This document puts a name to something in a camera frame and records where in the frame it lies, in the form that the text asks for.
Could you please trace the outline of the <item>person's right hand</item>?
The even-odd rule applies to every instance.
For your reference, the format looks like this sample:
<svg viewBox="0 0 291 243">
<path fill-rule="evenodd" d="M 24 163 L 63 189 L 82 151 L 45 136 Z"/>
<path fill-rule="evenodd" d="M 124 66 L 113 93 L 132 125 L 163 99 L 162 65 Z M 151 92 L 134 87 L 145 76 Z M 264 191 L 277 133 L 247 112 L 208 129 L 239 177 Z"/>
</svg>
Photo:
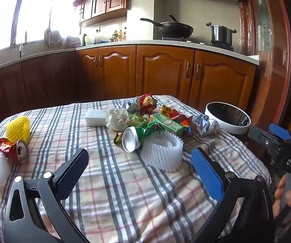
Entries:
<svg viewBox="0 0 291 243">
<path fill-rule="evenodd" d="M 281 178 L 278 187 L 274 193 L 275 196 L 275 202 L 274 205 L 272 207 L 273 210 L 273 214 L 274 214 L 274 219 L 276 219 L 280 212 L 281 212 L 281 200 L 283 198 L 283 196 L 285 196 L 285 203 L 287 204 L 287 206 L 289 206 L 291 208 L 291 190 L 287 191 L 285 193 L 285 185 L 286 185 L 286 174 Z"/>
</svg>

